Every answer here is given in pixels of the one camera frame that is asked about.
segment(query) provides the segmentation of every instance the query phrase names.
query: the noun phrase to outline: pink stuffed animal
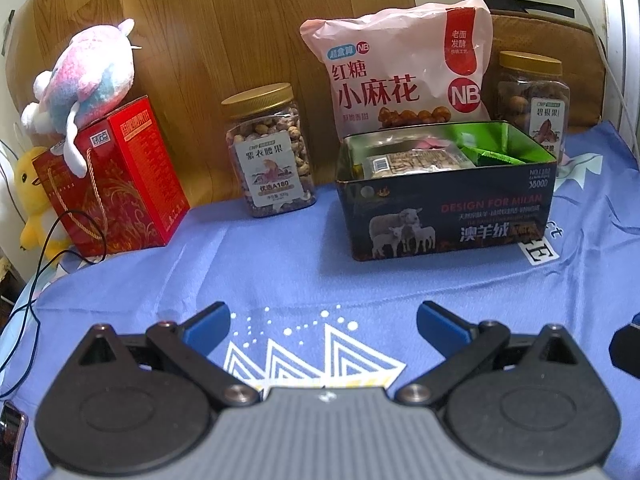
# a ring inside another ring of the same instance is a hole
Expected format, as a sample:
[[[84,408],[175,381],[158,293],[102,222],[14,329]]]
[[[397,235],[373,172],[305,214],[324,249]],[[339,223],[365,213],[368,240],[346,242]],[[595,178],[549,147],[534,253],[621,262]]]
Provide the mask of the pink stuffed animal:
[[[76,34],[52,72],[33,84],[39,102],[22,113],[27,133],[66,137],[65,162],[75,176],[86,175],[86,161],[74,144],[78,130],[114,110],[133,83],[133,55],[128,35],[133,20],[118,27],[97,25]]]

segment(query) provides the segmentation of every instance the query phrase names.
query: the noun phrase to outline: gray gripper base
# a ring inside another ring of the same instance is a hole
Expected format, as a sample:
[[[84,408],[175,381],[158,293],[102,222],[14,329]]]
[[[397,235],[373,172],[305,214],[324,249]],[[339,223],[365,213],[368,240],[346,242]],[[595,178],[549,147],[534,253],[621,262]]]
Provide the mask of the gray gripper base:
[[[48,480],[91,477],[54,470]],[[458,448],[425,408],[382,388],[273,389],[226,410],[189,454],[132,480],[540,480],[503,472]],[[606,480],[597,468],[563,480]]]

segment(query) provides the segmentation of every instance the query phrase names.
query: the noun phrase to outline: snack bag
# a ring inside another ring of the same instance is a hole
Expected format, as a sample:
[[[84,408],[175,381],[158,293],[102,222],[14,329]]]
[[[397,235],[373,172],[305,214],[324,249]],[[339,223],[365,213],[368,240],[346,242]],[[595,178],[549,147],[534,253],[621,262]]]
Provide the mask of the snack bag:
[[[455,144],[451,143],[446,148],[417,148],[405,152],[368,156],[363,171],[364,178],[369,179],[465,168],[474,168],[474,164]]]
[[[307,20],[300,34],[331,78],[340,140],[410,124],[489,120],[480,87],[494,28],[483,0]]]

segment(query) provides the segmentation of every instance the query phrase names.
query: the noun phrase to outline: food package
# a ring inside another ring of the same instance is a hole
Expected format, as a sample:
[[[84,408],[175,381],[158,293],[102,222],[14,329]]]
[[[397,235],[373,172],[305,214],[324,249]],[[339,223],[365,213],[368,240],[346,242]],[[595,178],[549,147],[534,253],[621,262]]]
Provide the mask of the food package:
[[[33,167],[56,215],[81,210],[94,219],[61,216],[79,253],[102,256],[104,243],[107,254],[167,245],[189,202],[148,97],[89,124],[75,144],[89,170],[84,178],[69,170],[62,143],[39,155]]]
[[[340,140],[410,124],[488,121],[480,88],[493,31],[483,0],[300,27],[331,79]]]
[[[403,174],[464,170],[475,165],[452,142],[421,142],[409,150],[368,156],[363,164],[364,178],[383,178]]]

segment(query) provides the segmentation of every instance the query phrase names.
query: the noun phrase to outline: pink snack bag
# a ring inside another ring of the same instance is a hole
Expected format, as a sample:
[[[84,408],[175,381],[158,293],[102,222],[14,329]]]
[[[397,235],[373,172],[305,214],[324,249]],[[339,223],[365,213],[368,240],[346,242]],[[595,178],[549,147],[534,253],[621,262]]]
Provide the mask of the pink snack bag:
[[[329,73],[340,140],[409,124],[488,121],[480,100],[494,27],[483,0],[307,20]]]

